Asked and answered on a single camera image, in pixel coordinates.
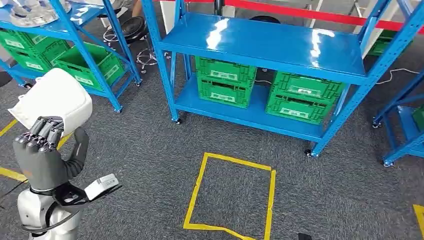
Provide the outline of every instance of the white cable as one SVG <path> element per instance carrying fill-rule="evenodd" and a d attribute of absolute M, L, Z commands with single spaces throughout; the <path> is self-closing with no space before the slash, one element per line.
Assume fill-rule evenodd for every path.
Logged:
<path fill-rule="evenodd" d="M 255 80 L 255 82 L 265 82 L 265 83 L 273 84 L 272 82 L 266 81 L 266 80 Z"/>
<path fill-rule="evenodd" d="M 390 81 L 392 80 L 392 78 L 393 78 L 393 74 L 392 74 L 392 72 L 401 71 L 401 70 L 403 70 L 403 71 L 407 71 L 407 72 L 410 72 L 410 73 L 412 73 L 412 74 L 419 74 L 419 72 L 411 71 L 411 70 L 406 69 L 406 68 L 393 69 L 393 70 L 390 70 L 390 78 L 389 78 L 389 80 L 381 81 L 381 82 L 377 82 L 376 84 L 385 84 L 385 83 L 390 82 Z"/>

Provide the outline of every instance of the green plastic crate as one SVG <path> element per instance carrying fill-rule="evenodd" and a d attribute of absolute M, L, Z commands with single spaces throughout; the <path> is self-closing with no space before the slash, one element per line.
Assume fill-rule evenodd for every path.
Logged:
<path fill-rule="evenodd" d="M 208 77 L 217 82 L 242 87 L 253 85 L 257 68 L 239 63 L 196 56 L 197 76 Z"/>
<path fill-rule="evenodd" d="M 216 81 L 214 78 L 197 77 L 197 88 L 201 99 L 247 108 L 252 86 L 236 86 Z"/>
<path fill-rule="evenodd" d="M 8 49 L 42 53 L 48 46 L 57 41 L 62 40 L 53 37 L 0 28 L 0 44 Z"/>
<path fill-rule="evenodd" d="M 397 33 L 398 33 L 397 31 L 383 30 L 383 32 L 381 32 L 380 36 L 375 41 L 374 45 L 368 51 L 368 55 L 380 56 L 381 54 L 383 54 L 387 46 L 389 46 L 390 42 L 392 41 L 392 39 L 395 37 Z"/>
<path fill-rule="evenodd" d="M 331 108 L 331 105 L 299 99 L 296 95 L 271 92 L 265 112 L 310 124 L 320 124 Z"/>
<path fill-rule="evenodd" d="M 109 86 L 124 73 L 124 67 L 117 56 L 101 46 L 87 42 L 84 44 Z M 103 91 L 102 86 L 75 46 L 60 56 L 56 63 L 61 69 L 74 76 L 81 85 Z"/>
<path fill-rule="evenodd" d="M 283 95 L 290 93 L 298 99 L 332 105 L 343 88 L 342 82 L 279 71 L 275 75 L 271 91 Z"/>
<path fill-rule="evenodd" d="M 420 131 L 424 131 L 424 105 L 415 109 L 412 113 L 412 118 Z"/>
<path fill-rule="evenodd" d="M 46 47 L 42 53 L 6 48 L 15 61 L 22 67 L 45 73 L 55 66 L 55 59 L 69 49 L 66 41 L 56 41 Z"/>

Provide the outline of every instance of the crate label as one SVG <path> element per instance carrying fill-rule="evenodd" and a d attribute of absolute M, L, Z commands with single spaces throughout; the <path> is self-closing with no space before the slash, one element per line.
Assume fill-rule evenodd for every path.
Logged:
<path fill-rule="evenodd" d="M 43 67 L 38 65 L 38 64 L 34 64 L 34 63 L 31 63 L 31 62 L 28 62 L 28 61 L 26 61 L 25 64 L 26 64 L 27 67 L 30 67 L 30 68 L 33 68 L 33 69 L 43 70 Z"/>
<path fill-rule="evenodd" d="M 106 74 L 104 75 L 104 78 L 108 80 L 109 78 L 112 77 L 114 73 L 118 71 L 118 69 L 119 69 L 119 66 L 115 64 L 115 66 L 113 66 L 109 71 L 106 72 Z"/>
<path fill-rule="evenodd" d="M 35 36 L 34 38 L 32 38 L 31 40 L 34 44 L 38 44 L 39 42 L 43 41 L 46 38 L 47 38 L 46 36 L 38 35 L 38 36 Z"/>
<path fill-rule="evenodd" d="M 233 81 L 238 81 L 237 74 L 231 74 L 231 73 L 227 73 L 227 72 L 211 70 L 210 76 L 221 78 L 221 79 L 229 79 L 229 80 L 233 80 Z"/>
<path fill-rule="evenodd" d="M 11 40 L 9 40 L 9 39 L 5 39 L 4 41 L 5 41 L 5 42 L 6 42 L 6 44 L 7 44 L 7 45 L 9 45 L 9 46 L 14 46 L 14 47 L 21 48 L 21 49 L 24 49 L 24 48 L 25 48 L 25 47 L 24 47 L 24 45 L 22 45 L 22 43 L 20 43 L 20 42 L 17 42 L 17 41 L 11 41 Z"/>
<path fill-rule="evenodd" d="M 81 82 L 81 83 L 85 83 L 85 84 L 88 84 L 88 85 L 94 86 L 93 81 L 91 81 L 91 80 L 89 80 L 89 79 L 85 79 L 85 78 L 82 78 L 82 77 L 79 77 L 79 76 L 75 76 L 75 79 L 76 79 L 78 82 Z"/>
<path fill-rule="evenodd" d="M 284 108 L 282 107 L 281 110 L 279 111 L 280 114 L 287 114 L 290 116 L 294 116 L 294 117 L 298 117 L 298 118 L 303 118 L 303 119 L 308 119 L 309 118 L 309 114 L 306 112 L 301 112 L 301 111 L 295 111 L 295 110 L 291 110 L 288 108 Z"/>
<path fill-rule="evenodd" d="M 297 94 L 304 94 L 304 95 L 309 95 L 309 96 L 314 96 L 314 97 L 321 97 L 321 91 L 319 91 L 319 90 L 304 88 L 304 87 L 295 86 L 295 85 L 291 85 L 288 88 L 288 91 L 292 92 L 292 93 L 297 93 Z"/>
<path fill-rule="evenodd" d="M 221 95 L 215 92 L 211 92 L 210 93 L 210 97 L 213 99 L 219 99 L 219 100 L 224 100 L 224 101 L 228 101 L 228 102 L 232 102 L 235 103 L 236 99 L 233 96 L 225 96 L 225 95 Z"/>

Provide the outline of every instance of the red barrier rope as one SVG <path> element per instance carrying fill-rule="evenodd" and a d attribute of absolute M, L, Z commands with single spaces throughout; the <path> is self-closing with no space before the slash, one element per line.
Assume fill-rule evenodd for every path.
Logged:
<path fill-rule="evenodd" d="M 185 2 L 190 3 L 213 3 L 214 0 L 184 0 Z M 317 19 L 322 21 L 334 22 L 339 24 L 349 24 L 363 26 L 367 21 L 366 18 L 358 16 L 348 16 L 339 13 L 330 13 L 322 11 L 314 11 L 308 9 L 301 9 L 288 6 L 278 6 L 268 3 L 261 3 L 248 0 L 224 0 L 225 5 L 233 6 L 236 8 L 250 9 L 255 11 L 288 15 L 292 17 L 307 18 L 307 19 Z M 387 29 L 392 31 L 399 31 L 404 23 L 397 21 L 378 21 L 376 28 Z M 418 32 L 424 34 L 424 27 Z"/>

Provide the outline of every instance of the blue shelving unit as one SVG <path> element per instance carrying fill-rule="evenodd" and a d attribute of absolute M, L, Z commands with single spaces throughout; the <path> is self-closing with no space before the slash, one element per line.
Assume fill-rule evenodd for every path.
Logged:
<path fill-rule="evenodd" d="M 405 16 L 402 29 L 372 69 L 366 72 L 362 51 L 389 0 L 376 3 L 358 35 L 187 12 L 184 2 L 177 0 L 174 28 L 163 38 L 159 33 L 152 0 L 141 1 L 156 55 L 163 56 L 164 51 L 172 52 L 170 72 L 162 57 L 157 62 L 173 121 L 180 122 L 180 110 L 309 140 L 315 145 L 307 154 L 314 157 L 320 154 L 424 23 L 422 1 L 412 13 Z M 185 87 L 177 97 L 174 96 L 176 53 L 183 54 L 186 77 Z M 266 114 L 269 90 L 262 86 L 253 88 L 250 105 L 246 109 L 200 99 L 190 55 L 347 84 L 330 124 L 324 129 L 321 125 Z M 346 100 L 351 85 L 356 88 Z"/>
<path fill-rule="evenodd" d="M 69 1 L 71 4 L 71 11 L 66 13 L 62 5 L 58 0 L 50 0 L 51 5 L 56 10 L 59 19 L 53 21 L 49 24 L 38 27 L 19 27 L 11 23 L 10 20 L 10 11 L 12 6 L 7 5 L 0 8 L 0 28 L 16 30 L 26 33 L 38 34 L 48 37 L 53 37 L 57 39 L 63 39 L 72 41 L 75 46 L 78 48 L 81 55 L 84 57 L 88 66 L 92 70 L 98 82 L 101 84 L 103 91 L 99 91 L 90 87 L 84 87 L 88 93 L 98 95 L 101 97 L 108 98 L 111 104 L 114 107 L 116 112 L 122 110 L 122 105 L 118 102 L 118 97 L 122 94 L 125 88 L 128 87 L 129 83 L 134 80 L 137 86 L 140 85 L 142 79 L 140 78 L 139 72 L 137 71 L 136 63 L 134 62 L 130 49 L 127 46 L 124 35 L 122 34 L 121 26 L 116 18 L 114 10 L 109 0 L 103 0 L 104 6 L 79 3 Z M 110 47 L 106 46 L 102 41 L 98 40 L 96 37 L 88 33 L 83 27 L 97 17 L 100 14 L 107 14 L 110 24 L 117 34 L 119 39 L 119 44 L 123 50 L 123 55 L 116 53 Z M 87 35 L 91 40 L 93 40 L 97 45 L 104 47 L 107 51 L 116 55 L 125 65 L 125 72 L 119 76 L 112 84 L 109 86 L 97 67 L 92 56 L 88 52 L 87 48 L 84 46 L 83 40 L 81 39 L 78 32 L 82 32 Z M 43 73 L 26 69 L 19 64 L 9 67 L 5 62 L 0 61 L 0 67 L 5 69 L 20 86 L 24 86 L 26 82 L 22 78 L 35 79 L 43 75 Z M 112 91 L 112 88 L 120 82 L 124 75 L 129 72 L 129 77 L 121 85 L 121 87 L 115 92 Z"/>
<path fill-rule="evenodd" d="M 415 109 L 401 106 L 419 99 L 424 99 L 424 94 L 408 96 L 422 81 L 424 81 L 424 70 L 418 74 L 407 86 L 405 86 L 382 110 L 372 122 L 374 128 L 384 123 L 391 151 L 383 157 L 385 167 L 393 166 L 393 163 L 404 155 L 413 155 L 424 158 L 424 131 L 420 131 L 414 122 L 412 113 Z M 403 130 L 405 142 L 398 144 L 389 120 L 389 114 L 396 112 Z"/>

